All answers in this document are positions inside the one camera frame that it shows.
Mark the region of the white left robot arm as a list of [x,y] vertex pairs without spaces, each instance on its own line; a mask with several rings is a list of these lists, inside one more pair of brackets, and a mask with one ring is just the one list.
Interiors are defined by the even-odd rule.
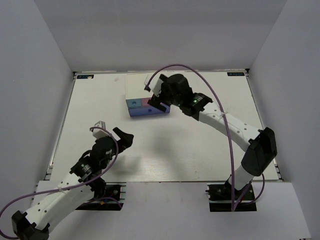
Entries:
[[120,153],[132,146],[134,135],[117,127],[113,133],[118,139],[100,126],[91,127],[90,131],[95,143],[81,155],[57,187],[43,191],[44,197],[33,207],[18,210],[12,215],[12,228],[17,239],[47,240],[50,232],[82,205],[119,202],[102,175],[111,168]]

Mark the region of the pink drawer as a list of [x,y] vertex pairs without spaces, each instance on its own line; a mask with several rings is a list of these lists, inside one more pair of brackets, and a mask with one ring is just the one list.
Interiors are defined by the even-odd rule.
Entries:
[[150,106],[149,103],[148,103],[150,99],[151,99],[150,97],[142,98],[142,99],[141,99],[141,106],[142,106],[142,107],[148,107],[148,106]]

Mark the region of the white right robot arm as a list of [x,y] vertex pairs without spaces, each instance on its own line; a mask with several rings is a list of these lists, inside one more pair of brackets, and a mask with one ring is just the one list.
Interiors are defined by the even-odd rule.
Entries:
[[162,104],[178,107],[186,116],[207,124],[236,143],[244,156],[240,166],[229,177],[225,187],[226,195],[236,200],[244,193],[244,187],[254,177],[259,177],[274,160],[278,151],[275,133],[266,127],[250,126],[229,113],[220,110],[213,100],[200,92],[193,92],[188,80],[182,74],[165,76],[145,81],[145,90],[152,92],[148,104],[164,111]]

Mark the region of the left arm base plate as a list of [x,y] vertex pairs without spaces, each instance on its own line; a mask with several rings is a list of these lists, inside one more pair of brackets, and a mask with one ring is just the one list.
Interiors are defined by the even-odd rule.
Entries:
[[127,184],[124,182],[107,183],[104,195],[83,203],[77,211],[120,211],[125,203]]

